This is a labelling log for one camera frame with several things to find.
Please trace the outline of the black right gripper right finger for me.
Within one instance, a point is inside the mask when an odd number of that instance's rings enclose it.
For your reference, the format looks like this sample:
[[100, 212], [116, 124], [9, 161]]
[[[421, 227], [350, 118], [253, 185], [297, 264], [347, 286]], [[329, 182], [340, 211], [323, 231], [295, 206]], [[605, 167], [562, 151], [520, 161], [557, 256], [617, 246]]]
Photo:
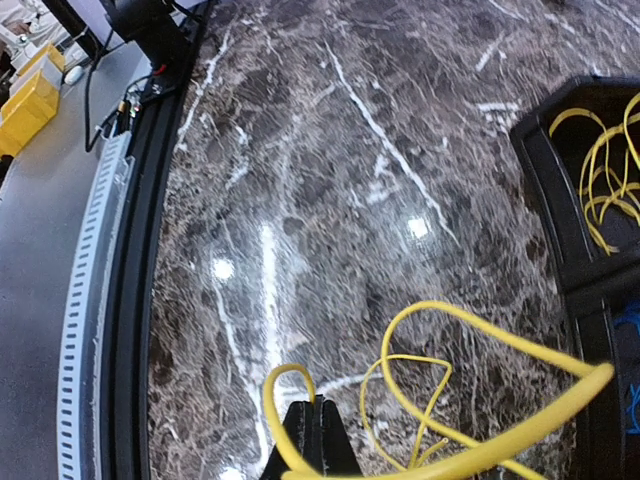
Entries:
[[323, 395], [314, 405], [314, 468], [325, 477], [361, 475], [338, 408]]

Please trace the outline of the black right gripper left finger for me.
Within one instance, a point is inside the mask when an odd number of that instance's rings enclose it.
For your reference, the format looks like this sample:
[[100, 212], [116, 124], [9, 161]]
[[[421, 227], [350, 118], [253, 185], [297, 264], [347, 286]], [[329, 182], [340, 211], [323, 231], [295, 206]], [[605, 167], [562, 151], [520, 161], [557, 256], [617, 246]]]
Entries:
[[317, 479], [310, 454], [313, 446], [313, 416], [318, 401], [294, 401], [284, 420], [274, 403], [264, 402], [267, 424], [274, 441], [272, 453], [262, 473], [263, 479]]

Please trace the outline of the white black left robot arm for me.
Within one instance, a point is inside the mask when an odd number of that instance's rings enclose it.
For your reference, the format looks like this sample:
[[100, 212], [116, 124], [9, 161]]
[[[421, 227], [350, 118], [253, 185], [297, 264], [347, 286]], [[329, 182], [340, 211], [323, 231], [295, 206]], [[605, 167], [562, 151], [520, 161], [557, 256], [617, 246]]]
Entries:
[[216, 1], [101, 1], [112, 30], [134, 42], [159, 70], [180, 70], [186, 63], [192, 36], [205, 23]]

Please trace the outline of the black middle storage bin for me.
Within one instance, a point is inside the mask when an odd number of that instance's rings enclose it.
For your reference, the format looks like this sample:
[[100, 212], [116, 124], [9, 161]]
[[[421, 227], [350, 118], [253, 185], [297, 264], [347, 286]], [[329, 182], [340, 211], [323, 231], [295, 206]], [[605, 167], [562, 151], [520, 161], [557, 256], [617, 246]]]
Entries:
[[576, 290], [566, 308], [577, 356], [605, 385], [578, 414], [575, 479], [639, 477], [639, 289]]

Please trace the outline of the yellow plastic bin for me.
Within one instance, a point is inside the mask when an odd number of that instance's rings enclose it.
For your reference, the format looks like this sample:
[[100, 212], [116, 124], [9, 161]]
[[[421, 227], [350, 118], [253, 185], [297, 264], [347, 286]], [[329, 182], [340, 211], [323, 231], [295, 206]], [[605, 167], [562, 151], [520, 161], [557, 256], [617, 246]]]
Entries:
[[49, 42], [19, 70], [1, 107], [1, 155], [15, 157], [56, 116], [65, 58]]

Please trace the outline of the black front table rail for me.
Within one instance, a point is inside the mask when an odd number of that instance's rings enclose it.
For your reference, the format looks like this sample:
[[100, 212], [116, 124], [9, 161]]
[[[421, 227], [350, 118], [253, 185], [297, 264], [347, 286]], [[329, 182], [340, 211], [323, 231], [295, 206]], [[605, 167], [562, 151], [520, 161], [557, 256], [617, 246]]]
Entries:
[[147, 389], [151, 289], [158, 251], [162, 204], [189, 81], [206, 36], [214, 2], [193, 10], [197, 20], [181, 28], [188, 49], [174, 86], [159, 94], [145, 85], [133, 121], [127, 155], [131, 176], [116, 232], [108, 281], [100, 374], [99, 474], [104, 479], [150, 476]]

